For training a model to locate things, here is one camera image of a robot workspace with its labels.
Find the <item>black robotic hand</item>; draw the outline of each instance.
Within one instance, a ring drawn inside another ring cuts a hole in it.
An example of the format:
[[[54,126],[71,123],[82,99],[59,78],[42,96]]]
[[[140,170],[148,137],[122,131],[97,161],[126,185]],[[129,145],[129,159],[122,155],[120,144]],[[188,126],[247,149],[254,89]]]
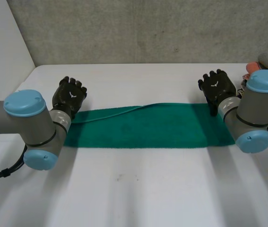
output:
[[[236,96],[236,88],[224,71],[210,71],[209,75],[204,74],[204,81],[200,79],[198,84],[206,97],[210,115],[216,116],[219,104],[226,98]]]
[[[52,99],[53,109],[64,111],[71,119],[74,119],[86,98],[87,89],[81,86],[81,82],[74,78],[62,79]]]

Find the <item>white wall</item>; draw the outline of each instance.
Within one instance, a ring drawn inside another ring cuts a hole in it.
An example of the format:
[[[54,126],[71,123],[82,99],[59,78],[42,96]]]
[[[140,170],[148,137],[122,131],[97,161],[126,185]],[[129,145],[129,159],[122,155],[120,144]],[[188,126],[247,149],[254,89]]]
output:
[[[0,100],[35,68],[6,0],[0,0]]]

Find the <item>black cable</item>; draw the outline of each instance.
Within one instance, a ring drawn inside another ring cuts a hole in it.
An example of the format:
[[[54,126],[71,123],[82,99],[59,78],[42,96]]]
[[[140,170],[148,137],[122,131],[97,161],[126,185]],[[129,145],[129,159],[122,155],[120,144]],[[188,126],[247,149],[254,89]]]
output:
[[[0,171],[0,178],[10,176],[11,173],[19,170],[24,165],[24,154],[25,154],[27,148],[28,147],[25,145],[24,150],[23,150],[20,158],[17,160],[17,162],[12,167]]]

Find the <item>gray robot arm segment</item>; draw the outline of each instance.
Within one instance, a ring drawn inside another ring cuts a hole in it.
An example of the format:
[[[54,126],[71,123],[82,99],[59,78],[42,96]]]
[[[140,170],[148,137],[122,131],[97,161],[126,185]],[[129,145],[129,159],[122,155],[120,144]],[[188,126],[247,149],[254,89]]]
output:
[[[268,147],[268,70],[254,72],[242,99],[225,99],[218,112],[243,152],[265,150]]]
[[[20,134],[28,147],[24,162],[33,169],[55,166],[70,125],[70,116],[49,112],[37,91],[19,91],[0,101],[0,134]]]

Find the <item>light blue joint cap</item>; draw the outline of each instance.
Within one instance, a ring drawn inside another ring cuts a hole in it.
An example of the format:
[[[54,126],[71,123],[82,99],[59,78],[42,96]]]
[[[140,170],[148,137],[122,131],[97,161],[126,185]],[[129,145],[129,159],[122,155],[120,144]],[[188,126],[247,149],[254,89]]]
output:
[[[3,108],[15,117],[31,117],[41,113],[46,108],[46,103],[38,91],[22,90],[9,95]]]
[[[258,153],[268,148],[268,131],[254,130],[241,135],[236,145],[244,153]]]
[[[268,93],[268,70],[258,70],[252,73],[246,86],[255,92]]]
[[[28,150],[24,154],[24,163],[36,170],[50,170],[57,160],[56,155],[46,150]]]

